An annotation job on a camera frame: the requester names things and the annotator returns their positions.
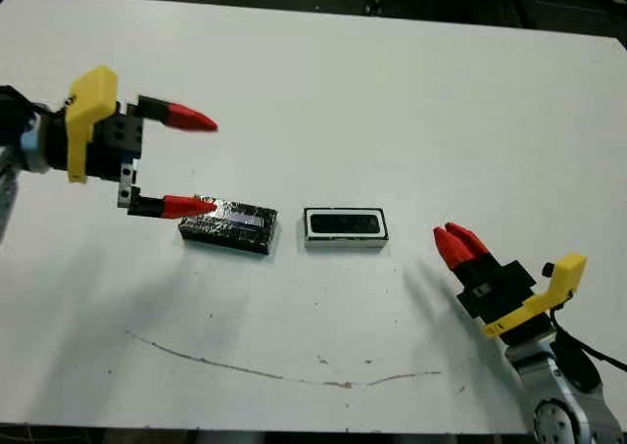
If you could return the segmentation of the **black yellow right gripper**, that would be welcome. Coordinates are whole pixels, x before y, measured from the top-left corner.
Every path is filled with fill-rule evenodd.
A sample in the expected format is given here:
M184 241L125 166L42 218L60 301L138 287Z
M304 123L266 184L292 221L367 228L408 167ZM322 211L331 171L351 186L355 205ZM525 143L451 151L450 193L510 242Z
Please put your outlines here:
M517 261L501 265L470 229L453 222L433 228L438 253L462 284L458 300L484 323L484 334L519 346L553 331L548 311L570 300L587 258L567 255L553 265L546 291L532 291L535 280Z

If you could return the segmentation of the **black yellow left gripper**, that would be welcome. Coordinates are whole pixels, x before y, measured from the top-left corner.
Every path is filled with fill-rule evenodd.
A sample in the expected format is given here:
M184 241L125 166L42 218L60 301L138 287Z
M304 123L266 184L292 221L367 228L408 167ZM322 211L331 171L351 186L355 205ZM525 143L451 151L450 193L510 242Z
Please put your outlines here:
M122 112L118 87L118 75L106 66L72 82L64 107L47 127L48 165L64 171L71 183L85 183L90 176L117 183L118 206L128 208L130 216L192 218L214 212L217 204L197 197L138 196L134 164L141 157L142 119L184 131L217 131L218 124L189 107L144 95Z

